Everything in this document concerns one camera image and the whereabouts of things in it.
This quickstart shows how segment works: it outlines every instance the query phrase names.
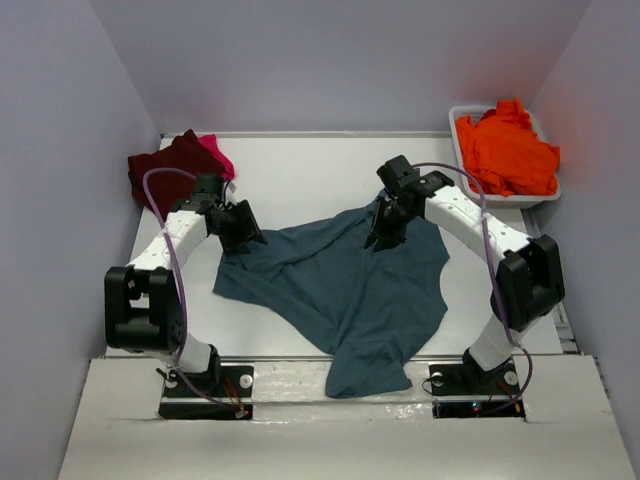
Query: gray wall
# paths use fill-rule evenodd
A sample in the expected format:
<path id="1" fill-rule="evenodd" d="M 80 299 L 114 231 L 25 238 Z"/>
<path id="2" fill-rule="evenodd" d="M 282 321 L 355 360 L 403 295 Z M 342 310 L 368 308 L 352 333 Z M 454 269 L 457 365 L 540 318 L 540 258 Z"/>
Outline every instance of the gray wall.
<path id="1" fill-rule="evenodd" d="M 159 138 L 86 0 L 3 2 L 0 66 L 0 477 L 40 480 L 103 347 L 102 277 L 132 244 L 126 157 Z"/>
<path id="2" fill-rule="evenodd" d="M 640 2 L 595 0 L 534 103 L 561 147 L 562 198 L 540 209 L 566 306 L 597 355 L 640 474 Z"/>
<path id="3" fill-rule="evenodd" d="M 544 82 L 589 0 L 91 0 L 158 128 L 443 130 Z"/>

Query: dark red garment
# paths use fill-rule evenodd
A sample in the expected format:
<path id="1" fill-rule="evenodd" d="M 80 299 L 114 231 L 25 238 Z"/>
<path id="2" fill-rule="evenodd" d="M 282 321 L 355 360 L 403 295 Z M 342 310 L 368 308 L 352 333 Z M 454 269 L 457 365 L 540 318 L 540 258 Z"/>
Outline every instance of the dark red garment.
<path id="1" fill-rule="evenodd" d="M 225 174 L 225 166 L 198 141 L 193 130 L 173 139 L 171 145 L 155 153 L 129 157 L 129 180 L 133 198 L 151 208 L 142 189 L 142 177 L 152 168 L 179 168 L 193 175 L 199 173 Z M 188 198 L 193 191 L 193 180 L 175 173 L 156 173 L 149 177 L 149 191 L 158 204 L 162 218 L 166 219 L 171 207 Z"/>

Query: white laundry basket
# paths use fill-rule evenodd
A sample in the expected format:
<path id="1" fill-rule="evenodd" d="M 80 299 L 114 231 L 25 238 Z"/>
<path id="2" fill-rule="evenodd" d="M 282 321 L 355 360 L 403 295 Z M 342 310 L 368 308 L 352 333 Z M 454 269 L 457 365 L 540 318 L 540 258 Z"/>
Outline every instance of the white laundry basket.
<path id="1" fill-rule="evenodd" d="M 460 142 L 458 141 L 458 132 L 456 130 L 456 120 L 465 115 L 471 115 L 471 119 L 474 123 L 478 122 L 482 116 L 495 106 L 486 105 L 468 105 L 462 107 L 453 107 L 449 110 L 449 124 L 451 125 L 451 136 L 453 137 L 453 146 L 456 150 L 456 158 L 458 161 L 458 167 L 464 169 L 464 162 L 462 160 L 462 152 L 460 151 Z M 540 129 L 540 125 L 536 121 L 535 117 L 529 113 L 531 117 L 531 124 L 533 131 L 538 134 L 538 138 L 542 141 L 546 141 L 544 134 Z M 462 191 L 469 196 L 474 202 L 480 203 L 480 195 L 471 190 L 469 181 L 463 178 L 461 183 Z M 498 208 L 531 208 L 540 202 L 548 202 L 550 200 L 557 200 L 560 197 L 560 182 L 558 182 L 558 189 L 553 195 L 511 195 L 509 197 L 503 197 L 502 195 L 485 195 L 487 205 L 490 207 Z"/>

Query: purple cable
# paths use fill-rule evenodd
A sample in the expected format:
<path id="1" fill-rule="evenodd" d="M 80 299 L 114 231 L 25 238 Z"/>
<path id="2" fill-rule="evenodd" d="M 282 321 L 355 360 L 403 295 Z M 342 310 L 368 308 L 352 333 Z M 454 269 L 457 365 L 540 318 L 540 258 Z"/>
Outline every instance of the purple cable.
<path id="1" fill-rule="evenodd" d="M 180 271 L 180 263 L 178 262 L 178 256 L 176 255 L 176 251 L 173 248 L 173 242 L 171 241 L 171 237 L 165 231 L 165 223 L 162 219 L 162 215 L 160 214 L 160 210 L 158 209 L 158 205 L 156 204 L 151 192 L 149 191 L 149 177 L 156 173 L 177 173 L 179 175 L 183 175 L 192 180 L 195 180 L 195 175 L 192 175 L 189 172 L 185 172 L 184 170 L 180 170 L 178 168 L 169 168 L 169 167 L 161 167 L 161 168 L 153 168 L 146 172 L 142 177 L 142 189 L 144 190 L 144 194 L 147 196 L 147 200 L 149 201 L 149 205 L 151 205 L 151 210 L 153 211 L 158 223 L 160 224 L 160 229 L 162 230 L 162 235 L 164 236 L 165 241 L 167 242 L 167 249 L 169 250 L 169 257 L 171 258 L 171 265 L 173 265 L 173 273 L 176 276 L 176 284 L 178 287 L 178 296 L 180 297 L 180 308 L 182 309 L 182 334 L 180 335 L 180 345 L 178 346 L 178 352 L 176 353 L 176 366 L 174 367 L 175 372 L 182 379 L 189 390 L 198 395 L 200 398 L 204 398 L 205 400 L 214 403 L 220 407 L 229 408 L 231 410 L 235 410 L 234 407 L 219 402 L 215 398 L 207 395 L 204 392 L 198 390 L 193 383 L 187 378 L 184 372 L 177 365 L 180 363 L 180 357 L 182 357 L 182 352 L 184 351 L 184 346 L 187 342 L 187 331 L 188 331 L 188 322 L 187 322 L 187 302 L 184 294 L 184 281 L 182 280 L 182 272 Z"/>
<path id="2" fill-rule="evenodd" d="M 484 195 L 484 190 L 482 189 L 482 186 L 480 185 L 478 180 L 476 180 L 473 175 L 471 175 L 469 172 L 462 170 L 461 168 L 452 167 L 451 165 L 446 165 L 444 163 L 432 163 L 432 162 L 416 163 L 415 165 L 411 165 L 411 166 L 413 168 L 419 168 L 419 167 L 445 168 L 448 170 L 453 170 L 454 172 L 458 172 L 459 174 L 467 177 L 470 181 L 472 181 L 475 187 L 478 189 L 478 193 L 480 194 L 480 210 L 482 211 L 482 237 L 484 239 L 484 251 L 485 251 L 485 255 L 487 256 L 487 267 L 489 268 L 489 277 L 491 279 L 491 286 L 493 287 L 493 293 L 496 297 L 496 304 L 498 305 L 498 313 L 500 315 L 500 319 L 502 321 L 502 325 L 504 327 L 504 333 L 507 336 L 507 340 L 513 347 L 522 350 L 522 353 L 524 353 L 524 356 L 527 358 L 527 363 L 529 364 L 529 371 L 527 372 L 527 377 L 524 383 L 522 384 L 522 388 L 520 389 L 520 392 L 514 395 L 513 398 L 511 398 L 508 402 L 496 408 L 483 412 L 483 414 L 486 415 L 490 413 L 499 412 L 501 410 L 504 410 L 505 408 L 510 407 L 511 405 L 515 405 L 520 399 L 522 399 L 522 395 L 524 394 L 524 391 L 529 386 L 529 383 L 531 382 L 531 377 L 533 376 L 533 359 L 531 358 L 531 355 L 529 354 L 527 349 L 525 349 L 520 344 L 520 342 L 518 342 L 515 338 L 513 338 L 513 336 L 511 335 L 511 330 L 509 329 L 509 319 L 507 317 L 507 306 L 505 304 L 504 297 L 502 296 L 502 290 L 500 289 L 498 280 L 496 280 L 496 270 L 495 270 L 495 266 L 493 265 L 493 255 L 491 254 L 491 241 L 489 239 L 489 227 L 487 225 L 487 218 L 486 218 L 487 201 Z"/>

